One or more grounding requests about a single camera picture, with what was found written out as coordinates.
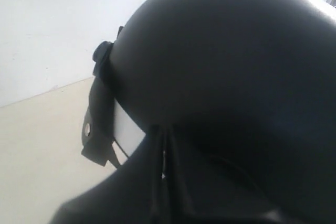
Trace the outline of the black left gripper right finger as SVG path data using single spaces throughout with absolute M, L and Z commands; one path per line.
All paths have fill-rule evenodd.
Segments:
M 173 223 L 335 223 L 335 121 L 162 130 Z

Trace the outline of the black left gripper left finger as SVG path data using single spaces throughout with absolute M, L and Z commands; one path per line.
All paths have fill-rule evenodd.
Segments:
M 164 223 L 162 168 L 164 136 L 153 126 L 110 177 L 62 204 L 51 223 Z

